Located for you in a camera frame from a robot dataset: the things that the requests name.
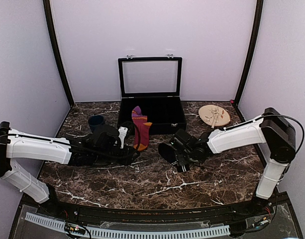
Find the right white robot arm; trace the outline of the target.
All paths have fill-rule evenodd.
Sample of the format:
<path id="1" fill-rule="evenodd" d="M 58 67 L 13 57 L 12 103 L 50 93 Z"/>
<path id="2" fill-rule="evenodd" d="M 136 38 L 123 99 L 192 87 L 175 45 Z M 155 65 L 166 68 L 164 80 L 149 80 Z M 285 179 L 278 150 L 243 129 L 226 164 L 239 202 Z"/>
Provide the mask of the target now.
<path id="1" fill-rule="evenodd" d="M 178 130 L 170 141 L 186 162 L 201 162 L 213 154 L 252 144 L 267 144 L 270 156 L 256 188 L 256 198 L 247 204 L 247 212 L 259 215 L 266 201 L 281 181 L 302 145 L 296 144 L 296 130 L 290 124 L 296 119 L 266 108 L 262 115 L 240 124 L 204 132 L 199 138 Z"/>

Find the black storage box with lid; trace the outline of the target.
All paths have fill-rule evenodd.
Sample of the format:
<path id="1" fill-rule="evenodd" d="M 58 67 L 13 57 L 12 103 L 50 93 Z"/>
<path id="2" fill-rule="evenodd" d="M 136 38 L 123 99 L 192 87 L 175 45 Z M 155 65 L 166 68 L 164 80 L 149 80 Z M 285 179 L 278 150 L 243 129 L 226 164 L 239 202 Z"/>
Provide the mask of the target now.
<path id="1" fill-rule="evenodd" d="M 141 108 L 152 123 L 151 135 L 174 134 L 187 128 L 180 99 L 182 57 L 127 57 L 118 59 L 121 103 L 117 125 L 131 121 Z"/>

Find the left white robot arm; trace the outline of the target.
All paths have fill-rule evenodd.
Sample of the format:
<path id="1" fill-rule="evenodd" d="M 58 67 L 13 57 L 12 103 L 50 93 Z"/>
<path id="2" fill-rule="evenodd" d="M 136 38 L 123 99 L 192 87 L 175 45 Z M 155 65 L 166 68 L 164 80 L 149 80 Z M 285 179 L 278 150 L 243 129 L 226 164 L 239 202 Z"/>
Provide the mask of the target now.
<path id="1" fill-rule="evenodd" d="M 20 132 L 0 123 L 0 179 L 42 204 L 52 217 L 63 213 L 55 189 L 32 176 L 16 161 L 18 158 L 56 162 L 69 166 L 97 166 L 104 161 L 131 164 L 139 155 L 139 146 L 124 143 L 127 127 L 118 129 L 99 125 L 84 136 L 45 137 Z"/>

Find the black sock with white stripes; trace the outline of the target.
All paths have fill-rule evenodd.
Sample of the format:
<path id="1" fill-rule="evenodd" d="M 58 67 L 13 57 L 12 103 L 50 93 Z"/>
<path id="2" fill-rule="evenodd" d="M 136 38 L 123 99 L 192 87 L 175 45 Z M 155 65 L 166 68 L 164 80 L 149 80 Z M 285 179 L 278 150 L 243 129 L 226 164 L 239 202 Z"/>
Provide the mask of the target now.
<path id="1" fill-rule="evenodd" d="M 186 162 L 184 155 L 172 148 L 170 145 L 165 143 L 159 144 L 158 152 L 163 159 L 176 167 L 179 173 L 188 172 L 190 170 L 190 166 Z"/>

